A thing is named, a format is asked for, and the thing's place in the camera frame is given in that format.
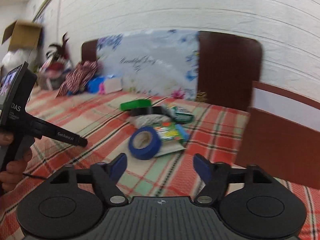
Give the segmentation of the person's left hand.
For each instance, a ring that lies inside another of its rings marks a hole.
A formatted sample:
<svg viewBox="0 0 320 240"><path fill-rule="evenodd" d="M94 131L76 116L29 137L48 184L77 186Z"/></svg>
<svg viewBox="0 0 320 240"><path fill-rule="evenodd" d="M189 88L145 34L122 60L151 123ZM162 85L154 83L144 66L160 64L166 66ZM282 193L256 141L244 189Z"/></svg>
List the person's left hand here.
<svg viewBox="0 0 320 240"><path fill-rule="evenodd" d="M21 159L11 161L7 164L6 170L0 174L1 189L4 192L12 191L23 179L23 173L32 157L33 153L31 149L26 148Z"/></svg>

